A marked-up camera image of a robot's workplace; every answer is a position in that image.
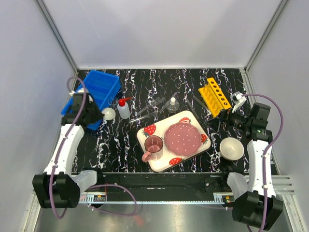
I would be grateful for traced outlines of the yellow test tube rack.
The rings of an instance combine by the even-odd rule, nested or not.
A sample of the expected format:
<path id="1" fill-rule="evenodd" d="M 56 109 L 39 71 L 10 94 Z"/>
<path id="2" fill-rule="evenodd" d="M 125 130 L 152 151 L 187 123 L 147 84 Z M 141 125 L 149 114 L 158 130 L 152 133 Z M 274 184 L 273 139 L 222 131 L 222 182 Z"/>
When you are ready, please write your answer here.
<path id="1" fill-rule="evenodd" d="M 231 104 L 214 78 L 207 78 L 207 84 L 198 91 L 213 117 L 217 117 L 222 110 L 231 109 Z"/>

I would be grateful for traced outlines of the small clear glass beaker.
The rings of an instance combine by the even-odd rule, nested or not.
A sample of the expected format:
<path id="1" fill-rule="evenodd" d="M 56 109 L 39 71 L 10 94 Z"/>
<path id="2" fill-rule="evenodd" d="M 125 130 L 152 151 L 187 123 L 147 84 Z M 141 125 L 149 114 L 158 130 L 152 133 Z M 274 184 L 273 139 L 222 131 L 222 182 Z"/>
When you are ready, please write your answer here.
<path id="1" fill-rule="evenodd" d="M 108 99 L 108 104 L 109 104 L 109 107 L 110 107 L 110 108 L 116 109 L 116 108 L 117 108 L 117 105 L 118 105 L 118 99 L 117 99 L 116 97 L 109 98 L 109 99 Z"/>

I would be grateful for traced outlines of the wash bottle with red cap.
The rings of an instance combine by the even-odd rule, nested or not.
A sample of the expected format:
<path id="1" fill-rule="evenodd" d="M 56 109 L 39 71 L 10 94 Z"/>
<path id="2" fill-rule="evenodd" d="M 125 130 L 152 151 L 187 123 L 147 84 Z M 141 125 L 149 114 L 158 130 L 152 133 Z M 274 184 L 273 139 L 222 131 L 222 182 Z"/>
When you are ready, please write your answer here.
<path id="1" fill-rule="evenodd" d="M 132 97 L 128 97 L 128 98 L 121 98 L 118 100 L 118 105 L 117 105 L 117 109 L 119 112 L 119 116 L 122 119 L 128 119 L 130 117 L 130 108 L 128 106 L 127 101 L 130 100 Z"/>

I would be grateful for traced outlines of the glass alcohol lamp white cap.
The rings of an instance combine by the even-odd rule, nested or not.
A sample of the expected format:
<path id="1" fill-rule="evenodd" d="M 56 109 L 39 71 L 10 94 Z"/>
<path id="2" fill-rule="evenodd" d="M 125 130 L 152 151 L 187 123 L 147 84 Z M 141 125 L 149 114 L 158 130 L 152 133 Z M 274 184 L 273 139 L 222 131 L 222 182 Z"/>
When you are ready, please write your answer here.
<path id="1" fill-rule="evenodd" d="M 171 97 L 171 98 L 170 98 L 169 103 L 168 103 L 166 109 L 167 109 L 167 111 L 168 111 L 169 113 L 175 113 L 175 112 L 178 111 L 178 109 L 179 109 L 179 103 L 178 103 L 178 101 L 176 100 L 175 97 Z"/>

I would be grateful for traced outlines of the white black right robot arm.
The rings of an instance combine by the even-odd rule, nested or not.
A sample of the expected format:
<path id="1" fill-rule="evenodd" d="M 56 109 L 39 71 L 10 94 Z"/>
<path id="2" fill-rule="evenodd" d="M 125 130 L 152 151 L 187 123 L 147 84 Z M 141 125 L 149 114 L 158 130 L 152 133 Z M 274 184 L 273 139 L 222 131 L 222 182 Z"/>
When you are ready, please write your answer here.
<path id="1" fill-rule="evenodd" d="M 219 179 L 223 191 L 232 191 L 232 218 L 236 222 L 268 231 L 283 212 L 283 202 L 276 197 L 272 184 L 270 154 L 275 138 L 267 130 L 270 106 L 254 103 L 249 116 L 222 110 L 207 121 L 213 130 L 222 124 L 241 130 L 249 155 L 249 180 L 235 168 L 226 167 Z"/>

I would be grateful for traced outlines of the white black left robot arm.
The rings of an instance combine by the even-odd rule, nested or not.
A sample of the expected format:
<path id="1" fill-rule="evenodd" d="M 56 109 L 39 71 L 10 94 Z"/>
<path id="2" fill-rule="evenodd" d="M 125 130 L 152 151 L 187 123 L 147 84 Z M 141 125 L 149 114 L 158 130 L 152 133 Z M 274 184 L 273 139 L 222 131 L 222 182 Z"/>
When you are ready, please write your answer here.
<path id="1" fill-rule="evenodd" d="M 80 195 L 88 188 L 100 191 L 104 179 L 96 170 L 84 170 L 72 176 L 77 148 L 89 124 L 103 114 L 89 93 L 74 93 L 72 105 L 61 119 L 60 136 L 54 154 L 42 174 L 33 177 L 32 184 L 41 208 L 75 208 Z"/>

